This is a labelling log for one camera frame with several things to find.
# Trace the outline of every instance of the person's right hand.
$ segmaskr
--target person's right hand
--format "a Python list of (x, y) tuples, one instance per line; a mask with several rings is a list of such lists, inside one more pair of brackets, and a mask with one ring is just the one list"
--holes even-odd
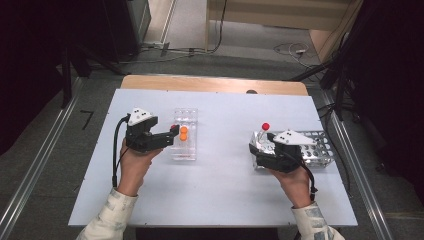
[(143, 185), (144, 176), (161, 149), (140, 153), (126, 146), (125, 139), (121, 148), (121, 180), (117, 191), (130, 197), (137, 196), (138, 189)]
[(312, 201), (309, 193), (309, 176), (302, 167), (290, 173), (283, 173), (268, 169), (280, 182), (281, 187), (294, 208), (302, 208), (311, 205)]

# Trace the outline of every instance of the red ball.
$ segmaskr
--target red ball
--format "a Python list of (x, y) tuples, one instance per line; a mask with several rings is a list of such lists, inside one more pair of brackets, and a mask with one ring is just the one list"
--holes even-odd
[(263, 129), (264, 131), (268, 131), (268, 129), (269, 129), (269, 124), (268, 124), (268, 123), (264, 123), (264, 124), (262, 124), (262, 129)]

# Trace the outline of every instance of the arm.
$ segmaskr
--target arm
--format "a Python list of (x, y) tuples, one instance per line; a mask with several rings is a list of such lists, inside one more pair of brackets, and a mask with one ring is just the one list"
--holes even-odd
[(78, 240), (122, 239), (123, 232), (137, 201), (138, 189), (143, 185), (144, 176), (152, 159), (162, 149), (145, 154), (128, 149), (125, 139), (121, 148), (121, 180), (118, 188), (112, 189), (99, 215), (81, 231)]
[(335, 229), (329, 227), (317, 205), (309, 196), (309, 176), (302, 167), (290, 173), (269, 169), (280, 182), (289, 200), (302, 240), (344, 240)]

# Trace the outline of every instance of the clear plastic container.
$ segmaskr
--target clear plastic container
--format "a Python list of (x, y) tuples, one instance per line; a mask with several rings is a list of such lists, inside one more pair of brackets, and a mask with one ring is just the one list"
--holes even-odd
[(197, 114), (196, 108), (174, 110), (174, 124), (180, 125), (180, 134), (171, 146), (173, 160), (196, 160)]

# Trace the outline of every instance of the aluminum rail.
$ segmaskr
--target aluminum rail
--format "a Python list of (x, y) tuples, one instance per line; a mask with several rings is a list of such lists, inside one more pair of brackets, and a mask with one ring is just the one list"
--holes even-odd
[(11, 197), (0, 221), (0, 240), (7, 239), (12, 232), (19, 215), (24, 209), (31, 192), (49, 159), (50, 153), (52, 152), (64, 126), (66, 125), (66, 122), (69, 119), (69, 116), (72, 113), (83, 85), (84, 83), (81, 78), (77, 78), (75, 80), (73, 84), (74, 97), (71, 99), (68, 106), (59, 112), (59, 115), (57, 116), (34, 161), (29, 167), (25, 177)]
[[(326, 104), (333, 103), (331, 94), (327, 91), (323, 91), (324, 101)], [(350, 141), (349, 135), (347, 134), (344, 122), (340, 122), (335, 114), (331, 115), (334, 127), (337, 135), (342, 144), (343, 150), (346, 153), (347, 162), (352, 170), (352, 175), (356, 180), (359, 188), (359, 192), (364, 200), (365, 207), (367, 208), (368, 215), (374, 226), (374, 230), (380, 240), (393, 240), (393, 235), (386, 222), (384, 214), (380, 208), (377, 198), (375, 197), (374, 191), (362, 169), (361, 163), (358, 156), (353, 148), (352, 142)]]

